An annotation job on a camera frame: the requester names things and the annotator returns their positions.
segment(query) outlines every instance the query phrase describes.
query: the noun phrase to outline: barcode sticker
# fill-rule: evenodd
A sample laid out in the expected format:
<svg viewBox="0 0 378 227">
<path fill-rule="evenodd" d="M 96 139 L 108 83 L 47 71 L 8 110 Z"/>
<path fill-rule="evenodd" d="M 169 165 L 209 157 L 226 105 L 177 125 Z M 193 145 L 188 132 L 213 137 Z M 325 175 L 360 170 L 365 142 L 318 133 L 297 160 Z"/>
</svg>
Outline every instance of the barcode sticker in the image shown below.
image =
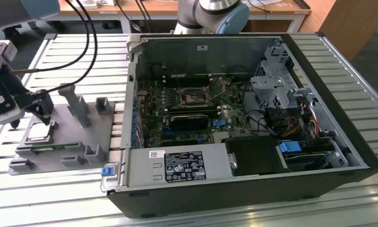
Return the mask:
<svg viewBox="0 0 378 227">
<path fill-rule="evenodd" d="M 151 158 L 164 157 L 165 151 L 164 150 L 151 150 Z"/>
</svg>

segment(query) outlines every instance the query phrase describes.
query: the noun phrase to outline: circuit board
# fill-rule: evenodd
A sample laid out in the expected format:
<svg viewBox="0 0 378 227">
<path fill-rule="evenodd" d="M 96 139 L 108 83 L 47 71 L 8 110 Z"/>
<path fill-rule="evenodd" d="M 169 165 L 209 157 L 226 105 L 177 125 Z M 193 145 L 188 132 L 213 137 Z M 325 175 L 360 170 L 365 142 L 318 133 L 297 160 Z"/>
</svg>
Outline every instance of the circuit board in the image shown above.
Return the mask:
<svg viewBox="0 0 378 227">
<path fill-rule="evenodd" d="M 144 147 L 220 143 L 225 138 L 252 135 L 241 104 L 242 85 L 228 76 L 212 76 L 202 87 L 168 87 L 163 81 L 143 80 L 139 97 Z M 198 117 L 194 122 L 205 121 L 201 129 L 177 131 L 172 121 L 188 117 Z"/>
</svg>

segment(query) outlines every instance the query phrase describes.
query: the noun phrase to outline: motherboard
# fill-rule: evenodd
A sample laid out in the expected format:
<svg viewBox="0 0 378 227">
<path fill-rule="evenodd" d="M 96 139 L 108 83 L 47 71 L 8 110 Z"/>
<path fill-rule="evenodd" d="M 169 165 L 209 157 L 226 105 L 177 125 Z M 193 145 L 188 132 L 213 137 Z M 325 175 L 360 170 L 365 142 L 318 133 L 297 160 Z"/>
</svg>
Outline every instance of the motherboard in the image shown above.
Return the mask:
<svg viewBox="0 0 378 227">
<path fill-rule="evenodd" d="M 144 147 L 221 143 L 252 135 L 244 89 L 245 82 L 228 75 L 206 75 L 197 81 L 182 75 L 139 80 Z"/>
</svg>

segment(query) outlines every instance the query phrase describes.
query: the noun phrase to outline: black cable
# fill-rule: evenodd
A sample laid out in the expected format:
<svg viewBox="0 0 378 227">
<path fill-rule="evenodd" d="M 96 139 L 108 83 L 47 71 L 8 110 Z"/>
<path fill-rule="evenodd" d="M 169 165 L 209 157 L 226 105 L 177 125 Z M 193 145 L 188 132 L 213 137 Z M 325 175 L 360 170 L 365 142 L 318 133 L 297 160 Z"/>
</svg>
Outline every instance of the black cable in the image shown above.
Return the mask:
<svg viewBox="0 0 378 227">
<path fill-rule="evenodd" d="M 65 1 L 67 1 L 67 3 L 69 4 L 69 6 L 73 8 L 73 10 L 75 10 L 76 12 L 79 12 L 79 10 L 76 9 L 76 7 L 75 7 L 73 4 L 71 3 L 71 1 L 69 1 L 69 0 L 65 0 Z M 60 90 L 60 89 L 64 89 L 65 87 L 69 87 L 69 86 L 77 84 L 81 80 L 84 80 L 84 78 L 87 77 L 88 73 L 91 72 L 91 70 L 92 70 L 92 68 L 93 68 L 93 66 L 95 66 L 95 62 L 96 62 L 96 58 L 97 58 L 97 54 L 99 54 L 99 40 L 97 40 L 97 36 L 96 36 L 96 29 L 95 29 L 93 20 L 92 20 L 89 14 L 88 14 L 88 12 L 87 12 L 87 9 L 85 9 L 84 5 L 83 5 L 81 2 L 80 2 L 80 0 L 75 0 L 75 1 L 77 2 L 77 4 L 79 4 L 79 6 L 80 6 L 80 8 L 81 8 L 81 10 L 83 10 L 83 12 L 84 12 L 84 14 L 85 14 L 85 16 L 87 16 L 87 19 L 88 19 L 91 28 L 92 28 L 92 30 L 93 30 L 93 37 L 95 37 L 95 55 L 93 55 L 93 60 L 92 60 L 92 62 L 91 62 L 91 65 L 88 66 L 88 69 L 87 69 L 85 73 L 83 74 L 83 76 L 81 76 L 75 82 L 68 83 L 68 84 L 65 84 L 65 85 L 61 85 L 61 86 L 59 86 L 59 87 L 56 87 L 56 88 L 52 88 L 52 89 L 49 89 L 48 91 L 45 91 L 45 93 L 49 93 L 49 92 L 57 91 L 57 90 Z"/>
<path fill-rule="evenodd" d="M 249 2 L 249 4 L 252 5 L 253 8 L 265 11 L 265 16 L 266 16 L 266 18 L 268 18 L 266 13 L 273 13 L 272 11 L 266 10 L 266 5 L 265 5 L 260 0 L 258 0 L 258 2 L 264 5 L 264 8 L 265 8 L 265 9 L 262 9 L 262 8 L 260 8 L 260 7 L 257 7 L 257 6 L 254 6 L 249 0 L 248 0 L 248 2 Z"/>
<path fill-rule="evenodd" d="M 119 9 L 120 9 L 121 13 L 124 14 L 125 18 L 128 19 L 128 21 L 129 21 L 132 27 L 133 27 L 137 31 L 141 32 L 140 26 L 139 26 L 139 25 L 131 20 L 131 18 L 128 17 L 128 15 L 127 15 L 127 13 L 125 13 L 125 11 L 124 11 L 121 5 L 120 5 L 119 0 L 116 0 L 116 4 L 119 5 Z"/>
<path fill-rule="evenodd" d="M 149 33 L 152 33 L 152 29 L 151 29 L 149 21 L 147 20 L 147 17 L 145 17 L 145 14 L 144 14 L 144 11 L 143 11 L 143 8 L 141 8 L 141 5 L 140 5 L 140 3 L 139 3 L 139 0 L 136 0 L 136 4 L 137 4 L 137 6 L 139 6 L 139 9 L 140 9 L 141 14 L 143 14 L 143 17 L 144 17 L 144 22 L 145 22 L 147 29 L 148 29 Z"/>
<path fill-rule="evenodd" d="M 272 136 L 280 137 L 278 134 L 273 131 L 272 128 L 269 128 L 266 125 L 264 125 L 264 124 L 262 124 L 260 121 L 257 121 L 252 116 L 248 115 L 248 117 L 249 117 L 249 119 L 250 119 L 256 124 L 258 124 L 264 129 L 268 130 L 268 132 L 270 133 Z"/>
<path fill-rule="evenodd" d="M 76 58 L 76 60 L 73 60 L 72 62 L 67 63 L 65 65 L 61 65 L 61 66 L 56 66 L 53 68 L 48 68 L 48 69 L 37 69 L 37 72 L 47 72 L 47 71 L 53 71 L 53 70 L 60 70 L 60 69 L 64 69 L 65 67 L 69 67 L 71 65 L 73 65 L 75 63 L 77 63 L 81 58 L 85 56 L 87 54 L 87 51 L 88 51 L 88 47 L 89 47 L 89 30 L 88 30 L 88 25 L 87 25 L 87 22 L 85 22 L 85 19 L 80 13 L 80 11 L 76 9 L 76 7 L 73 6 L 73 4 L 69 3 L 69 6 L 72 7 L 72 9 L 76 11 L 81 21 L 84 22 L 84 26 L 85 26 L 85 31 L 87 31 L 87 43 L 85 43 L 85 48 L 84 48 L 84 51 L 83 53 L 80 54 L 80 56 Z"/>
<path fill-rule="evenodd" d="M 147 11 L 147 7 L 145 7 L 145 5 L 144 5 L 144 3 L 143 3 L 143 0 L 140 0 L 140 3 L 141 3 L 141 6 L 143 6 L 143 8 L 144 8 L 144 11 L 145 11 L 147 16 L 149 17 L 149 21 L 151 21 L 151 23 L 153 23 L 153 20 L 152 20 L 149 11 Z"/>
<path fill-rule="evenodd" d="M 272 11 L 269 11 L 269 10 L 266 10 L 266 5 L 265 5 L 265 3 L 262 3 L 260 0 L 258 0 L 258 2 L 264 5 L 264 9 L 262 8 L 260 8 L 260 7 L 256 7 L 252 3 L 250 3 L 250 1 L 248 0 L 248 2 L 249 2 L 249 4 L 253 6 L 253 8 L 257 8 L 257 9 L 260 9 L 260 10 L 262 10 L 264 12 L 265 12 L 265 21 L 266 21 L 266 19 L 268 19 L 268 13 L 273 13 Z"/>
<path fill-rule="evenodd" d="M 262 111 L 262 110 L 249 110 L 246 113 L 250 113 L 250 112 L 258 112 L 260 114 L 265 113 L 265 111 Z"/>
</svg>

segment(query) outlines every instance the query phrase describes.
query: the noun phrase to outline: aluminum workbench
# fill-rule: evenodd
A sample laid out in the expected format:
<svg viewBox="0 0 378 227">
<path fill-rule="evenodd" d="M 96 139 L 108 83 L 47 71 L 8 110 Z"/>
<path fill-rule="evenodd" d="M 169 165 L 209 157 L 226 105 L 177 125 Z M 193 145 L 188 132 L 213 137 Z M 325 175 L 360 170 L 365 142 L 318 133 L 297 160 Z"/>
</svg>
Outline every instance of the aluminum workbench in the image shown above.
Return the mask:
<svg viewBox="0 0 378 227">
<path fill-rule="evenodd" d="M 84 36 L 59 35 L 55 39 L 45 39 L 31 68 L 49 68 L 72 61 L 83 52 Z M 292 37 L 378 155 L 378 94 L 325 37 L 316 34 Z M 76 88 L 87 102 L 99 96 L 117 102 L 111 159 L 119 156 L 123 127 L 127 38 L 119 34 L 99 35 L 97 63 Z M 85 72 L 92 54 L 93 45 L 79 63 L 64 70 L 25 75 L 24 84 L 35 91 L 75 81 Z M 52 99 L 56 104 L 67 103 L 56 94 Z M 378 174 L 362 182 L 341 186 L 317 199 L 128 219 L 100 190 L 99 168 L 19 176 L 7 174 L 28 117 L 16 130 L 9 125 L 0 126 L 0 226 L 378 226 Z"/>
</svg>

